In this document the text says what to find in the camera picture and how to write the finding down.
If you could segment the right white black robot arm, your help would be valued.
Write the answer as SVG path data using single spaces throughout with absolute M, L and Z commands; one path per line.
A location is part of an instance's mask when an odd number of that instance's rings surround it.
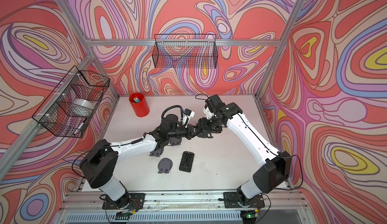
M 218 95 L 212 95 L 205 99 L 204 113 L 206 117 L 196 124 L 195 136 L 211 137 L 227 127 L 257 161 L 258 170 L 236 190 L 236 202 L 240 206 L 247 206 L 253 198 L 270 193 L 289 178 L 292 156 L 271 145 L 236 103 L 225 104 Z

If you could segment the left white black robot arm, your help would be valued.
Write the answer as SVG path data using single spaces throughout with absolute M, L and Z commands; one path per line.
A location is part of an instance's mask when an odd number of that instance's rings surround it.
M 141 209 L 139 201 L 133 199 L 114 176 L 116 165 L 146 152 L 152 157 L 158 157 L 166 146 L 179 145 L 182 138 L 192 136 L 188 123 L 194 115 L 194 111 L 189 109 L 181 109 L 179 117 L 164 111 L 160 125 L 140 138 L 113 143 L 103 139 L 95 144 L 79 167 L 90 187 L 105 194 L 105 209 Z

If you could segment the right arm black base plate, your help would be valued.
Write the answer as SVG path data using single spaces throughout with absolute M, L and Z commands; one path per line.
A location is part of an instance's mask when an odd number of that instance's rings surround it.
M 218 199 L 224 202 L 226 208 L 255 208 L 261 209 L 265 207 L 265 202 L 262 195 L 248 199 L 242 193 L 237 191 L 224 192 L 223 197 Z

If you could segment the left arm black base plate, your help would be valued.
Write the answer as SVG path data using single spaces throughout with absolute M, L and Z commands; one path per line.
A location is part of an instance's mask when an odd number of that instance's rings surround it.
M 113 201 L 105 194 L 102 195 L 100 199 L 104 201 L 102 206 L 103 210 L 126 209 L 129 211 L 138 211 L 144 206 L 145 196 L 145 193 L 129 193 L 124 194 L 120 199 Z

